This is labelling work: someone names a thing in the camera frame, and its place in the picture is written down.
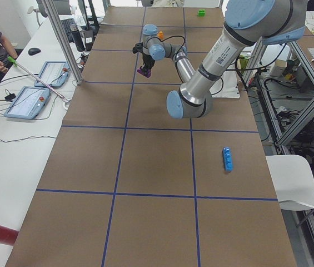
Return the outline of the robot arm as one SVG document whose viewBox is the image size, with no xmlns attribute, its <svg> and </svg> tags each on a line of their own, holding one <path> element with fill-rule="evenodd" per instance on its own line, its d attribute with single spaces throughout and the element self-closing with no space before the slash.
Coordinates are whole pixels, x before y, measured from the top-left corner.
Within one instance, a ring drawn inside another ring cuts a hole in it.
<svg viewBox="0 0 314 267">
<path fill-rule="evenodd" d="M 212 109 L 210 89 L 242 50 L 259 39 L 265 45 L 300 39 L 305 31 L 306 10 L 307 1 L 229 1 L 222 34 L 197 70 L 182 45 L 161 41 L 158 28 L 147 24 L 142 42 L 132 49 L 143 55 L 143 65 L 137 71 L 149 77 L 156 61 L 170 58 L 183 83 L 167 96 L 169 115 L 176 119 L 203 117 Z"/>
</svg>

